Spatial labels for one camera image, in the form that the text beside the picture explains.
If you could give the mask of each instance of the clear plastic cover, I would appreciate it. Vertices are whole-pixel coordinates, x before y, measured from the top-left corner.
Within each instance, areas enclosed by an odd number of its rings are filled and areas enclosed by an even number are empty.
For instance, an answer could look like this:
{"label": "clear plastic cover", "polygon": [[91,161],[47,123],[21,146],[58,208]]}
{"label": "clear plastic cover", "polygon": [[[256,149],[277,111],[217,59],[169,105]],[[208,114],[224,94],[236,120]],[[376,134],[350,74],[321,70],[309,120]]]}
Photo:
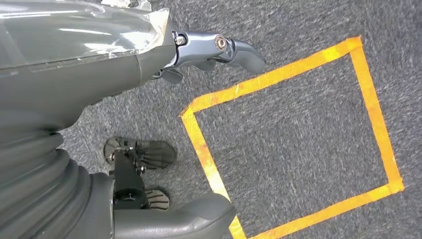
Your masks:
{"label": "clear plastic cover", "polygon": [[[66,67],[137,55],[163,44],[168,9],[119,8],[127,1],[117,1],[117,7],[60,0],[0,2],[0,69]],[[148,9],[145,2],[137,8]]]}

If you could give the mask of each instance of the floor marking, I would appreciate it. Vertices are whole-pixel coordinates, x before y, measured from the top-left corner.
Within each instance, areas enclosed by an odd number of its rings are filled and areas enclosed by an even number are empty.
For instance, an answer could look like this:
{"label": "floor marking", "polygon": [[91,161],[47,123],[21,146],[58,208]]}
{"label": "floor marking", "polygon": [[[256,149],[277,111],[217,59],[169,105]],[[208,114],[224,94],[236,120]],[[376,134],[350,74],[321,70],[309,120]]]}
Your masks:
{"label": "floor marking", "polygon": [[[388,136],[387,127],[366,62],[360,37],[348,38],[335,46],[319,51],[305,59],[295,61],[225,90],[199,96],[182,112],[181,117],[183,124],[185,125],[186,131],[188,132],[189,138],[191,139],[192,145],[212,190],[222,194],[230,200],[195,118],[195,112],[262,90],[283,80],[336,60],[348,53],[350,53],[357,80],[362,91],[362,96],[365,101],[365,106],[371,120],[375,139],[381,152],[388,183],[369,192],[335,203],[316,213],[260,233],[250,239],[278,239],[405,189],[394,158],[393,148]],[[247,238],[237,217],[233,220],[229,229],[234,239]]]}

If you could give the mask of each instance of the tape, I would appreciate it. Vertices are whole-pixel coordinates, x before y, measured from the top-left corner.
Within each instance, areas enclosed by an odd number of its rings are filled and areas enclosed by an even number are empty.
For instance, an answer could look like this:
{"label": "tape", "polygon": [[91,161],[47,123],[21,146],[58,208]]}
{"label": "tape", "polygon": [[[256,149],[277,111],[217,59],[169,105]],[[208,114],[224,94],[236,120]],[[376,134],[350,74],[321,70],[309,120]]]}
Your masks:
{"label": "tape", "polygon": [[[348,53],[350,53],[353,66],[355,68],[356,76],[362,91],[365,106],[368,110],[374,135],[381,152],[381,158],[384,163],[389,183],[369,192],[335,203],[316,213],[260,233],[251,239],[278,239],[404,190],[405,187],[403,185],[403,180],[400,176],[399,169],[394,158],[393,148],[388,136],[387,127],[385,125],[375,87],[369,72],[369,67],[366,62],[360,37],[346,39],[345,41],[319,51],[310,57],[298,60],[256,78],[244,81],[228,89],[199,96],[195,98],[182,112],[181,117],[183,124],[185,125],[188,136],[191,139],[192,145],[197,153],[198,159],[201,162],[201,166],[204,169],[204,173],[212,190],[216,193],[222,194],[230,200],[195,118],[195,112],[262,90],[283,80],[336,60]],[[234,219],[229,229],[234,239],[246,239],[246,235],[238,217]]]}

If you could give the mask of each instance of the yellow tape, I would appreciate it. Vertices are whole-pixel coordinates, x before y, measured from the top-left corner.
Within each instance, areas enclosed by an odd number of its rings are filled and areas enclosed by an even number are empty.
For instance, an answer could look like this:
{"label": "yellow tape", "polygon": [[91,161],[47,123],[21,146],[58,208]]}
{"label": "yellow tape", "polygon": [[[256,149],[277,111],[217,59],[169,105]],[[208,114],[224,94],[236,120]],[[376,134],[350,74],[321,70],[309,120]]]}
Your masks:
{"label": "yellow tape", "polygon": [[[369,67],[366,63],[365,53],[363,51],[360,37],[349,38],[335,46],[317,52],[308,58],[293,62],[254,79],[239,83],[228,89],[197,97],[186,108],[186,110],[182,112],[181,116],[183,124],[185,125],[186,131],[192,141],[192,145],[197,153],[212,190],[224,195],[230,200],[194,113],[231,101],[240,96],[262,90],[280,81],[336,60],[348,53],[350,53],[352,58],[353,66],[355,68],[362,96],[372,123],[374,135],[381,152],[381,158],[384,163],[389,183],[369,192],[333,204],[316,213],[293,220],[277,228],[256,235],[252,237],[252,239],[278,239],[362,205],[380,200],[391,194],[404,190],[405,187],[394,159],[394,153],[388,136],[387,127],[385,126],[381,107],[372,83],[372,78],[369,72]],[[234,239],[246,239],[246,235],[237,217],[233,220],[229,229]]]}
{"label": "yellow tape", "polygon": [[387,127],[382,115],[380,103],[372,82],[371,73],[366,63],[363,48],[357,48],[350,52],[353,66],[355,68],[357,80],[362,91],[363,100],[368,110],[369,119],[372,123],[375,139],[381,152],[381,158],[384,163],[387,178],[390,182],[401,180],[399,169],[394,158],[393,147],[388,137]]}

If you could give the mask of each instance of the yellow tape square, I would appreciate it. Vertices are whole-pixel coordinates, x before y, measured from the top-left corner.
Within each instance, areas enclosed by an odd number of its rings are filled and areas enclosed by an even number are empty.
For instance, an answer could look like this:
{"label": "yellow tape square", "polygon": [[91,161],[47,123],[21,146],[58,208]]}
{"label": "yellow tape square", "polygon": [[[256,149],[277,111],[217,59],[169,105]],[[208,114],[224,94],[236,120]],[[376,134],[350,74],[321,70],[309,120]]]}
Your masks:
{"label": "yellow tape square", "polygon": [[[360,37],[348,38],[335,46],[319,51],[305,59],[295,61],[225,90],[199,96],[182,112],[181,117],[183,124],[185,125],[186,131],[188,132],[189,138],[191,139],[192,145],[212,190],[222,194],[230,200],[195,118],[195,112],[262,90],[278,82],[336,60],[346,54],[350,54],[352,59],[369,119],[371,120],[374,136],[381,152],[388,183],[369,192],[335,203],[316,213],[298,218],[274,229],[260,233],[250,239],[278,239],[404,190],[403,180],[394,158],[393,148],[388,136],[387,127],[381,112],[381,107],[372,82]],[[229,229],[234,239],[246,239],[242,225],[237,217],[235,217]]]}

